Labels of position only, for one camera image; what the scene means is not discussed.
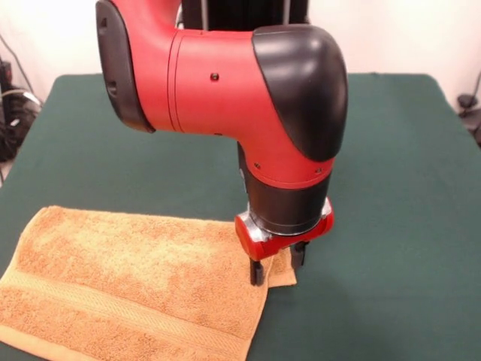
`green table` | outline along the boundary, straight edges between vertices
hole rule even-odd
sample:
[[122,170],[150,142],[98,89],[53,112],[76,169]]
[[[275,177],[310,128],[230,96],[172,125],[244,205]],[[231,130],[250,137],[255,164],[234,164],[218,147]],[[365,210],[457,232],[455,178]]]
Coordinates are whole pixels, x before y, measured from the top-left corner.
[[[270,291],[249,359],[478,361],[481,152],[430,77],[349,85],[337,222],[298,286]],[[247,201],[236,152],[226,138],[134,132],[100,75],[59,78],[0,190],[0,271],[47,205],[232,220]],[[33,357],[2,344],[0,359]]]

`black joint cap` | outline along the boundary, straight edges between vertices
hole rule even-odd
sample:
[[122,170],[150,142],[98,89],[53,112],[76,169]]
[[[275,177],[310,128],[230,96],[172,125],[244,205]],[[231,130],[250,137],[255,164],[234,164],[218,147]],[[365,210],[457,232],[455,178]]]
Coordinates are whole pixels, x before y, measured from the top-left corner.
[[147,121],[138,98],[129,36],[122,15],[109,0],[99,0],[95,14],[98,50],[110,103],[124,124],[153,133],[155,129]]
[[311,25],[266,26],[253,46],[280,121],[307,158],[322,162],[340,150],[348,86],[335,40]]

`towel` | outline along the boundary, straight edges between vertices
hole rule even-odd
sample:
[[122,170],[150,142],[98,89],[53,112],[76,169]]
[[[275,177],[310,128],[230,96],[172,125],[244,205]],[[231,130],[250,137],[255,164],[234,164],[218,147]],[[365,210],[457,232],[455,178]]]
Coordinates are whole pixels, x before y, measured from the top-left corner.
[[0,280],[0,341],[69,360],[247,358],[290,252],[249,262],[232,222],[42,208]]

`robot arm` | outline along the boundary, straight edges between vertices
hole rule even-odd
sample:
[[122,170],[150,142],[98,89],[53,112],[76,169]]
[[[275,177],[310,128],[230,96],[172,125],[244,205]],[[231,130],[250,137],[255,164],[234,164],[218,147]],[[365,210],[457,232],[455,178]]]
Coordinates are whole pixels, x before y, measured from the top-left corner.
[[[101,64],[117,116],[145,132],[238,142],[249,210],[236,228],[251,259],[325,232],[322,209],[347,112],[338,45],[310,25],[176,29],[179,5],[98,1]],[[261,248],[255,232],[265,235]]]

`white wall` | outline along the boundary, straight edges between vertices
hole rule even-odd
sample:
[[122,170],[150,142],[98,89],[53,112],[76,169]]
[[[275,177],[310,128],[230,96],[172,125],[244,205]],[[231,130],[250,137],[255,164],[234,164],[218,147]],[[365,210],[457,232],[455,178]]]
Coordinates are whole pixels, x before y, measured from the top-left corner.
[[[61,74],[100,72],[94,6],[0,0],[0,33],[41,98]],[[480,17],[480,0],[310,0],[311,21],[336,38],[349,71],[430,74],[453,106],[481,70]],[[11,59],[1,45],[0,55]]]

